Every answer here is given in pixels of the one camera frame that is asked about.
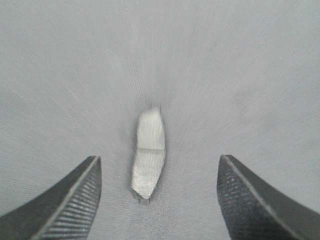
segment white object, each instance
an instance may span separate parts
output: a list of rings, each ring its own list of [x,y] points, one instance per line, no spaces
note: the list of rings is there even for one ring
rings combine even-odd
[[[153,193],[165,161],[165,131],[159,108],[144,112],[137,128],[131,187],[142,198]]]

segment white fragment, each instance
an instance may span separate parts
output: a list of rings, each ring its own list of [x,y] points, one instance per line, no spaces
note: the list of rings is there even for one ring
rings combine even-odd
[[[165,160],[165,131],[158,108],[144,112],[137,128],[131,187],[144,199],[153,193]]]

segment gray fabric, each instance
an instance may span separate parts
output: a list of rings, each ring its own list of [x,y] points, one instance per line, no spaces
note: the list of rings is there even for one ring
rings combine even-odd
[[[0,214],[102,157],[89,240],[225,240],[232,154],[320,212],[317,1],[2,1]],[[149,206],[130,192],[139,115],[167,154]]]

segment dark metal tool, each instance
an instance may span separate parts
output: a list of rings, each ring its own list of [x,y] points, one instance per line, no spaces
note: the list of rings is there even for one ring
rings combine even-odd
[[[101,159],[90,156],[53,187],[0,217],[0,240],[86,240],[101,185]]]
[[[222,155],[217,196],[232,240],[319,240],[320,214],[266,183],[231,155]]]

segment gray surface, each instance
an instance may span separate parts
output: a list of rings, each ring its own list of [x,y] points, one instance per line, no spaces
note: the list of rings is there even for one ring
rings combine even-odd
[[[102,157],[89,240],[228,239],[233,154],[320,212],[318,1],[2,1],[0,214]],[[130,192],[139,115],[167,153],[149,206]]]

